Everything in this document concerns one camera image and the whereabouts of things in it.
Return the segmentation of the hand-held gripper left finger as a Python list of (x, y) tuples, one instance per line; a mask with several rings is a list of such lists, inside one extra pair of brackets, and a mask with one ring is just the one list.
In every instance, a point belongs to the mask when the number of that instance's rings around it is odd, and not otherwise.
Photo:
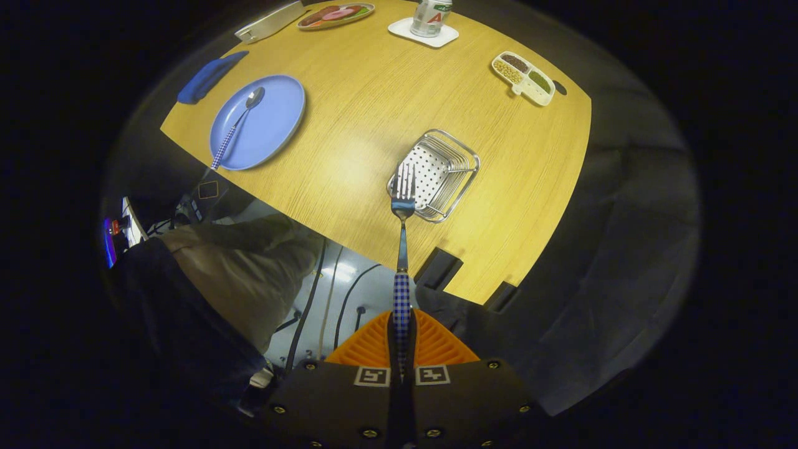
[(325, 360), (287, 374), (262, 408), (262, 426), (279, 448), (390, 447), (401, 383), (392, 319), (381, 313)]

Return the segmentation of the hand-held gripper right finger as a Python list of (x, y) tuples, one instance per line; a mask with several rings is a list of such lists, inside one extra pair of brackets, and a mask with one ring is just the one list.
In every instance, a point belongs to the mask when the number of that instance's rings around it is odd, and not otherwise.
[(402, 397), (402, 437), (413, 448), (528, 448), (549, 423), (510, 363), (479, 358), (417, 309)]

